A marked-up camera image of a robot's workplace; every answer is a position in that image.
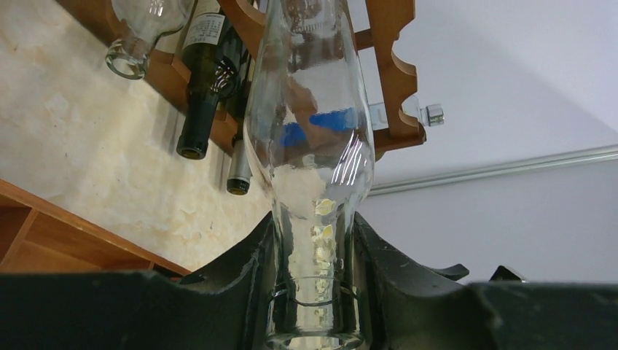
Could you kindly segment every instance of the metal rail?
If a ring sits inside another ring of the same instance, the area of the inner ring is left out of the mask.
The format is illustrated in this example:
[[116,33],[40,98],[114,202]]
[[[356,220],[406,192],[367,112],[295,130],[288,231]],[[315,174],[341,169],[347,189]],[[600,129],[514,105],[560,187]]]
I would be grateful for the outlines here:
[[369,195],[385,195],[389,193],[416,190],[418,188],[439,186],[441,184],[453,184],[457,182],[487,179],[489,177],[524,174],[533,171],[545,171],[567,166],[580,166],[608,160],[618,160],[618,145],[532,158],[529,160],[505,163],[498,166],[488,166],[444,175],[427,176],[401,182],[379,184],[372,187]]

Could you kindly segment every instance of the bottle mouth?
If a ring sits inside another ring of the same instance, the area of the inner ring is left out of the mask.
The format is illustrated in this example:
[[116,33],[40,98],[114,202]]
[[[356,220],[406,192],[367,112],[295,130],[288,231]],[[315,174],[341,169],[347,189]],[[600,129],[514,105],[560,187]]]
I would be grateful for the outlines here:
[[249,191],[249,181],[245,179],[228,179],[227,191],[233,195],[246,195]]
[[191,159],[191,160],[199,160],[203,158],[202,154],[199,151],[196,151],[195,149],[180,149],[179,154],[182,157],[186,159]]
[[271,349],[285,350],[351,350],[363,344],[363,340],[351,335],[328,334],[277,334],[266,340]]
[[150,64],[148,55],[143,54],[136,58],[129,54],[123,45],[123,39],[113,42],[107,50],[105,62],[115,73],[129,80],[140,80],[146,76]]

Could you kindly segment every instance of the empty glass bottle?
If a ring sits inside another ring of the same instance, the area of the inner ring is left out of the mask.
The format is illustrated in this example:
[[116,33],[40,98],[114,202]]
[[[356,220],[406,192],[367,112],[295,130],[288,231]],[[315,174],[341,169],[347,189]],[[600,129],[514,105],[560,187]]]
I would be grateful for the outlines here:
[[176,33],[187,22],[194,0],[112,0],[123,30],[105,61],[116,74],[137,80],[146,75],[149,57],[161,36]]
[[274,349],[364,341],[349,249],[375,154],[352,36],[346,0],[269,1],[244,139],[277,223]]

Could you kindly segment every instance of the dark green wine bottle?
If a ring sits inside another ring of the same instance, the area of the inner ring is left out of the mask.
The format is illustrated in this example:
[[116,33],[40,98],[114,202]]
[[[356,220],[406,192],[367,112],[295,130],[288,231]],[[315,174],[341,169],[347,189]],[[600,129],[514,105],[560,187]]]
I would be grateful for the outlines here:
[[182,61],[191,71],[187,86],[187,118],[176,151],[199,160],[206,156],[216,105],[238,89],[238,69],[246,48],[217,0],[197,0]]
[[246,195],[251,184],[251,168],[249,168],[243,140],[243,123],[249,99],[249,89],[253,80],[255,62],[252,59],[247,59],[246,62],[247,64],[242,65],[240,69],[241,74],[244,75],[243,82],[240,84],[236,95],[227,100],[226,108],[227,112],[232,115],[238,124],[236,135],[234,135],[232,140],[234,153],[230,163],[230,172],[227,176],[227,191],[233,195]]

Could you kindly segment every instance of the clear glass bottle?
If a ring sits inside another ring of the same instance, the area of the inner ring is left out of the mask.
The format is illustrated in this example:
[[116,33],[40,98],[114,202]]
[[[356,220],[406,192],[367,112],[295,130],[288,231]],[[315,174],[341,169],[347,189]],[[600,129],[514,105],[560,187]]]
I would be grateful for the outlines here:
[[150,53],[161,36],[181,30],[194,0],[112,0],[122,37],[107,50],[107,66],[123,78],[146,76]]
[[244,139],[277,227],[273,349],[354,349],[364,340],[349,248],[375,154],[352,36],[346,0],[268,3]]

